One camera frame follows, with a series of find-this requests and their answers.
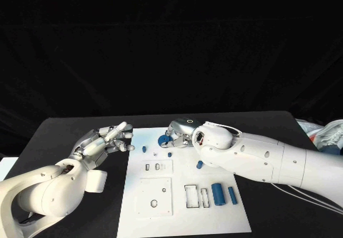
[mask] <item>black table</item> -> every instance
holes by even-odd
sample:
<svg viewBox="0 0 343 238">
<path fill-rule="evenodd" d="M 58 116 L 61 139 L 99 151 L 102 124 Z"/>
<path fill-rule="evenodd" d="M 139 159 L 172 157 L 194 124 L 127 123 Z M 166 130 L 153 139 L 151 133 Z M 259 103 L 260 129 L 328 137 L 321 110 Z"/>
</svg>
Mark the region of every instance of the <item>black table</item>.
<svg viewBox="0 0 343 238">
<path fill-rule="evenodd" d="M 195 117 L 269 136 L 290 145 L 316 147 L 289 112 L 153 115 L 100 118 L 51 118 L 44 121 L 8 175 L 14 177 L 68 157 L 80 137 L 94 128 L 127 121 L 140 127 L 168 127 L 174 119 Z M 113 153 L 100 169 L 109 172 L 104 192 L 86 193 L 71 215 L 37 237 L 116 237 L 129 152 Z M 272 184 L 237 176 L 253 233 L 202 237 L 342 237 L 343 216 L 283 193 Z"/>
</svg>

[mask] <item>robotic hand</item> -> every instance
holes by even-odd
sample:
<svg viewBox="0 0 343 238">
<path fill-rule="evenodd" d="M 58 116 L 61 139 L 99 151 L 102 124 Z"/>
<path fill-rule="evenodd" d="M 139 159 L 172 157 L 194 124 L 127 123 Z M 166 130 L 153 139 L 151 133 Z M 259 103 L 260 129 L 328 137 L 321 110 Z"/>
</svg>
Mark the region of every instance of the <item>robotic hand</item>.
<svg viewBox="0 0 343 238">
<path fill-rule="evenodd" d="M 238 133 L 233 134 L 225 127 Z M 179 137 L 175 141 L 171 137 L 174 132 Z M 298 148 L 266 136 L 244 133 L 213 122 L 202 125 L 189 118 L 171 123 L 166 135 L 159 138 L 159 144 L 164 148 L 194 146 L 208 166 L 223 167 L 254 181 L 286 184 L 295 190 L 298 189 L 293 186 L 318 193 L 341 208 L 315 200 L 335 207 L 343 214 L 342 156 Z"/>
<path fill-rule="evenodd" d="M 91 130 L 78 140 L 68 159 L 0 182 L 0 237 L 32 238 L 53 226 L 78 207 L 84 193 L 103 192 L 107 172 L 96 169 L 109 153 L 135 150 L 120 139 L 132 138 L 125 132 L 133 128 L 123 122 L 119 126 Z M 19 223 L 11 205 L 18 203 L 31 214 L 44 217 Z"/>
</svg>

